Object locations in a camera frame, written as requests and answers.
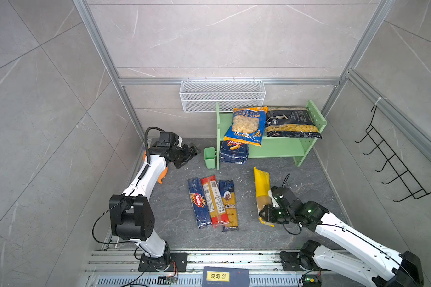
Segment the dark penne pasta bag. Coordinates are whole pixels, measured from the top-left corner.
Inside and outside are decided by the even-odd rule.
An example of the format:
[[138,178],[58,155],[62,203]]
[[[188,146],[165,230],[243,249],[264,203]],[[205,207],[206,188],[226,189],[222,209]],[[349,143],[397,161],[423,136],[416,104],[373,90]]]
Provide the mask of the dark penne pasta bag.
[[268,108],[265,134],[282,138],[322,138],[306,107]]

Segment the yellow spaghetti bag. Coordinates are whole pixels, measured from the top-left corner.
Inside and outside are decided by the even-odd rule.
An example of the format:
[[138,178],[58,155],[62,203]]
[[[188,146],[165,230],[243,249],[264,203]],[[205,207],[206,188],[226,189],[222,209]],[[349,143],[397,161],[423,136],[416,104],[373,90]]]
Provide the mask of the yellow spaghetti bag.
[[254,167],[257,211],[260,213],[265,206],[273,205],[269,196],[269,173]]

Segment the dark blue spaghetti bag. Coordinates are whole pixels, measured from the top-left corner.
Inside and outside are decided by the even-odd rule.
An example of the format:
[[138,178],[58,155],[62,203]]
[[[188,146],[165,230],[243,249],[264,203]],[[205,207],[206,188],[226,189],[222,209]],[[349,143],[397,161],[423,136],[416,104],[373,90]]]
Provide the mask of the dark blue spaghetti bag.
[[219,181],[219,190],[229,219],[229,223],[223,226],[223,232],[238,231],[237,202],[233,180]]

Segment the blue Barilla spaghetti box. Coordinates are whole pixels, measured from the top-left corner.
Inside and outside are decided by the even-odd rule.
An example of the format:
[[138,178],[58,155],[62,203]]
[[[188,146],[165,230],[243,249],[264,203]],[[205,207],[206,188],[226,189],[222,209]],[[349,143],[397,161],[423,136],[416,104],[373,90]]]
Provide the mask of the blue Barilla spaghetti box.
[[211,226],[211,216],[207,206],[201,180],[198,178],[189,179],[188,186],[198,228]]

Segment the blue orecchiette pasta bag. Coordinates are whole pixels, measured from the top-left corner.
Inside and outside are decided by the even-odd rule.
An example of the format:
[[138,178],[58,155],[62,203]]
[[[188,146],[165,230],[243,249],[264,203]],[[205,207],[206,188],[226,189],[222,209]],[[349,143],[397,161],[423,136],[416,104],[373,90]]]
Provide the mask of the blue orecchiette pasta bag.
[[260,147],[267,120],[268,107],[234,108],[232,124],[224,141],[233,141]]

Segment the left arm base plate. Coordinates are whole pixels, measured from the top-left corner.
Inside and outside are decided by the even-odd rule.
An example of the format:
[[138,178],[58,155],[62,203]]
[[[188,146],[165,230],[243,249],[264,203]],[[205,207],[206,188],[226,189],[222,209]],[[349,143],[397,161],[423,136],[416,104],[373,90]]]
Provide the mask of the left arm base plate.
[[152,258],[142,254],[138,267],[139,272],[185,272],[187,268],[188,253],[171,252],[163,257]]

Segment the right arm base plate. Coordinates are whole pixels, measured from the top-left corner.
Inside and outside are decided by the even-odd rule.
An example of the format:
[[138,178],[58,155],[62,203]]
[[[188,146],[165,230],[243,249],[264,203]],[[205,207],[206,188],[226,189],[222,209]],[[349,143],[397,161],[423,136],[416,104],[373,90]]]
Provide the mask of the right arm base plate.
[[281,264],[284,271],[319,271],[323,269],[318,267],[316,262],[313,260],[314,252],[287,252],[281,251],[279,253]]

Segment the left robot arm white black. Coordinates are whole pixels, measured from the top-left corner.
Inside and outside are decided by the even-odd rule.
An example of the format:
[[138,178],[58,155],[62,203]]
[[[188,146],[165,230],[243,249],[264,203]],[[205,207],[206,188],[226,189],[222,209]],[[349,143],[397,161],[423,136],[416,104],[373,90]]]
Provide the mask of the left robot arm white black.
[[114,194],[103,214],[110,217],[112,235],[122,243],[134,243],[158,271],[171,264],[169,244],[154,231],[155,217],[149,199],[156,184],[161,184],[170,164],[176,169],[200,154],[193,143],[184,144],[174,132],[148,127],[144,133],[143,164],[122,194]]

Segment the red pasta packet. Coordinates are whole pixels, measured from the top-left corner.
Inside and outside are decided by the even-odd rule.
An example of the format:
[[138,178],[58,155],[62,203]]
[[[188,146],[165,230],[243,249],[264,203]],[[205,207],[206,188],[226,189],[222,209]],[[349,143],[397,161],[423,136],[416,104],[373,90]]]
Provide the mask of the red pasta packet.
[[221,193],[216,181],[216,177],[213,175],[208,178],[203,178],[201,179],[201,184],[210,213],[212,225],[217,227],[229,224],[229,217],[221,198]]

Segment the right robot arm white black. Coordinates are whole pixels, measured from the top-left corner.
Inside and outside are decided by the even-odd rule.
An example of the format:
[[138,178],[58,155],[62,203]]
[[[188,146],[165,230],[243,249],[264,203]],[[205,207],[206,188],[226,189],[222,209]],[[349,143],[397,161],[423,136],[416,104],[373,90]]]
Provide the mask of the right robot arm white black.
[[370,239],[317,202],[302,202],[286,186],[261,187],[256,190],[256,198],[262,223],[307,228],[348,252],[342,254],[308,240],[295,259],[289,259],[289,254],[282,252],[284,263],[297,263],[306,271],[330,270],[366,287],[422,287],[425,284],[418,256],[410,251],[400,253]]

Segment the blue Barilla rigatoni box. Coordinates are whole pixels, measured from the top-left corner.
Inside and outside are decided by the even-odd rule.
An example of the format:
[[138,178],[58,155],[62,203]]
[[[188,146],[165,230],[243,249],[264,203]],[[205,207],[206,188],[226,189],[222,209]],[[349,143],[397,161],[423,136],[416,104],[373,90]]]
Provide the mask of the blue Barilla rigatoni box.
[[222,141],[220,145],[220,161],[244,165],[249,157],[249,145],[247,143]]

